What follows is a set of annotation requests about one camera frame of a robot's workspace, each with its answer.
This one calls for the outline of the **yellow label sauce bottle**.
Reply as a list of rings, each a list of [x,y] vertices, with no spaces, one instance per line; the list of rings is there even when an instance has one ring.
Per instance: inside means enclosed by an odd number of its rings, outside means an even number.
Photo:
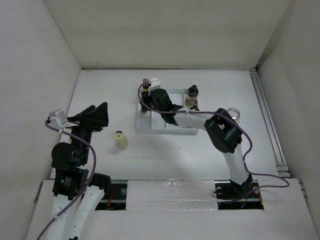
[[[142,79],[142,91],[143,92],[148,92],[149,88],[151,86],[151,81],[147,78]]]

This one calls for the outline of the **black-capped grinder brown spice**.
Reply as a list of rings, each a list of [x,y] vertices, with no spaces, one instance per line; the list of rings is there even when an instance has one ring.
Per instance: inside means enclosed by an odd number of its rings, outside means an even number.
[[[185,97],[185,105],[188,107],[198,106],[198,87],[194,84],[188,88]]]

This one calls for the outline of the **black-capped grinder pale spice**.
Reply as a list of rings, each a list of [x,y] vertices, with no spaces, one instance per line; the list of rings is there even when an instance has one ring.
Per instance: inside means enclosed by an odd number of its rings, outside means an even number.
[[[193,110],[193,111],[199,111],[199,108],[197,105],[193,105],[190,110]]]

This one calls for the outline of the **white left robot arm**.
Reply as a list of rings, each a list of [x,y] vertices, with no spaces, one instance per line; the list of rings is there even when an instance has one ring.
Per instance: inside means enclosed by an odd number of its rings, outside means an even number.
[[[48,129],[69,137],[51,151],[55,178],[51,220],[43,230],[47,240],[79,240],[99,201],[111,194],[111,178],[95,172],[97,154],[91,145],[92,134],[108,124],[106,102],[71,117],[59,109],[45,121]]]

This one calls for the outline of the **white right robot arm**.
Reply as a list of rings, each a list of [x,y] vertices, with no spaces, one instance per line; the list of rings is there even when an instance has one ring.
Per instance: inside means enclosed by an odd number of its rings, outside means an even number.
[[[253,179],[243,160],[243,132],[225,109],[219,108],[213,113],[189,110],[173,104],[167,91],[162,88],[139,90],[138,97],[143,110],[160,114],[166,123],[207,132],[213,146],[223,154],[230,175],[229,186],[217,190],[216,194],[225,196],[226,200],[235,200],[250,191]]]

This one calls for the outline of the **white divided organizer tray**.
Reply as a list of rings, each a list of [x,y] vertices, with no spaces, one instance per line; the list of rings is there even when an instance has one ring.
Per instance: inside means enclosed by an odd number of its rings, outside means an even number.
[[[166,90],[172,103],[185,106],[185,95],[187,90],[182,88],[173,88]],[[160,114],[147,111],[141,111],[139,98],[136,99],[136,121],[135,129],[142,134],[159,134],[159,135],[196,135],[199,130],[191,127],[175,126],[166,123]]]

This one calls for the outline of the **yellow-lid beige spice bottle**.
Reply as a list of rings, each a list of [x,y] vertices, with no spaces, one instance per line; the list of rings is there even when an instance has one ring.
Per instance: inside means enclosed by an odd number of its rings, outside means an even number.
[[[115,146],[120,150],[125,150],[129,145],[129,142],[126,136],[121,130],[118,130],[115,132],[114,140],[115,140]]]

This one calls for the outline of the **silver-lid glass jar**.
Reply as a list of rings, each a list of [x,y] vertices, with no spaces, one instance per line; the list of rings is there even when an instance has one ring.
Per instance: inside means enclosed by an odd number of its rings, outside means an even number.
[[[237,108],[234,107],[230,107],[227,109],[228,114],[231,116],[231,118],[237,123],[239,124],[240,122],[240,117],[241,117],[241,113]]]

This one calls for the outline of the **white foam front board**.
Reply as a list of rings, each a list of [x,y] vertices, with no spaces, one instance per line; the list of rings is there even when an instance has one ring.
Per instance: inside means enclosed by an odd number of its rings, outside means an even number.
[[[125,210],[96,210],[86,240],[316,240],[296,179],[261,192],[263,209],[219,210],[214,183],[130,181]]]

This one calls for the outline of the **aluminium rail right side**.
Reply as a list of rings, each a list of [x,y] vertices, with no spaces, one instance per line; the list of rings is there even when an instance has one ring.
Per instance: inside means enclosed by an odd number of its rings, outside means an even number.
[[[278,134],[276,132],[275,125],[273,123],[273,119],[267,104],[266,97],[263,92],[262,85],[260,83],[257,69],[255,67],[252,67],[249,70],[249,75],[251,77],[252,85],[257,97],[260,111],[263,116],[263,121],[266,126],[268,137],[272,146],[277,172],[280,177],[289,179],[292,176],[290,174],[285,156],[283,154],[282,146],[281,146]]]

